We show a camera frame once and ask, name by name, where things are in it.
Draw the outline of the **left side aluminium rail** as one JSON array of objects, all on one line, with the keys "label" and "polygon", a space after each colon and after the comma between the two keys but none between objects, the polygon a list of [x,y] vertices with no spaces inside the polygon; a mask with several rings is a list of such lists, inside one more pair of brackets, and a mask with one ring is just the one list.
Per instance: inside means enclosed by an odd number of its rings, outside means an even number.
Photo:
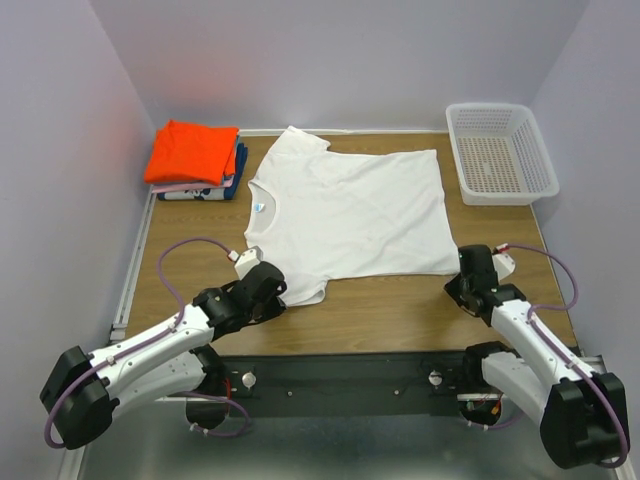
[{"label": "left side aluminium rail", "polygon": [[116,314],[111,324],[108,340],[109,344],[119,343],[126,336],[126,329],[129,323],[133,298],[153,215],[155,198],[155,194],[152,191],[149,191],[143,210],[140,228],[134,243],[133,252],[123,284],[123,289],[116,309]]}]

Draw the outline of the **white plastic basket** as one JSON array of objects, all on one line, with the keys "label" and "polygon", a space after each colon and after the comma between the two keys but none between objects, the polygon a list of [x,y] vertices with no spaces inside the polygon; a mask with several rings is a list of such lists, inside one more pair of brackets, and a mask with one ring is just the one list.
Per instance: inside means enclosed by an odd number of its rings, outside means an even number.
[{"label": "white plastic basket", "polygon": [[445,111],[462,200],[529,206],[560,187],[532,111],[508,103],[458,103]]}]

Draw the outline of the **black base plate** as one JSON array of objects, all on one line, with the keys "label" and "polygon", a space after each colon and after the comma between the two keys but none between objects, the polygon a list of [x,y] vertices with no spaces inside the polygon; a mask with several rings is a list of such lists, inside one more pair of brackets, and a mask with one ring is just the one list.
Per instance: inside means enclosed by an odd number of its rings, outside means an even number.
[{"label": "black base plate", "polygon": [[461,416],[494,425],[501,394],[467,378],[461,351],[226,356],[201,349],[196,392],[259,417]]}]

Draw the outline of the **orange folded t shirt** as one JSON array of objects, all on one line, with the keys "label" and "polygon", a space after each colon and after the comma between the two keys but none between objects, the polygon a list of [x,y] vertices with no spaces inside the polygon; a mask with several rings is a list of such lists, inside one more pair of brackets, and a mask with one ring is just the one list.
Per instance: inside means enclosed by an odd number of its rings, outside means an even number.
[{"label": "orange folded t shirt", "polygon": [[204,182],[220,186],[236,173],[239,128],[169,120],[156,131],[144,182]]}]

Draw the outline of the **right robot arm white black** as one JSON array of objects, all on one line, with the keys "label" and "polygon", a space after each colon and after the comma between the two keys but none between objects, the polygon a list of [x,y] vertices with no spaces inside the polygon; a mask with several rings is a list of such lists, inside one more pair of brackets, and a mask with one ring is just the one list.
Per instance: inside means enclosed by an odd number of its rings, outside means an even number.
[{"label": "right robot arm white black", "polygon": [[459,248],[459,272],[444,287],[459,307],[505,339],[467,348],[461,382],[471,391],[493,388],[510,399],[538,426],[558,467],[619,468],[630,453],[624,384],[573,353],[539,318],[541,306],[504,283],[515,269],[511,248]]}]

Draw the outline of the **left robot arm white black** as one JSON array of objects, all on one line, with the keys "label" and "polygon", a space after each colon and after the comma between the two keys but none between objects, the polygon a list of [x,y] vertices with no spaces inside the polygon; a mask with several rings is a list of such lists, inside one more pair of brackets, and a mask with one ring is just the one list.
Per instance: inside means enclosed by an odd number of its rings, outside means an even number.
[{"label": "left robot arm white black", "polygon": [[126,341],[90,353],[79,346],[64,351],[39,395],[48,414],[45,443],[74,450],[97,439],[129,406],[214,393],[222,372],[200,360],[210,343],[281,315],[286,289],[284,274],[258,261],[238,280],[204,289],[174,316]]}]

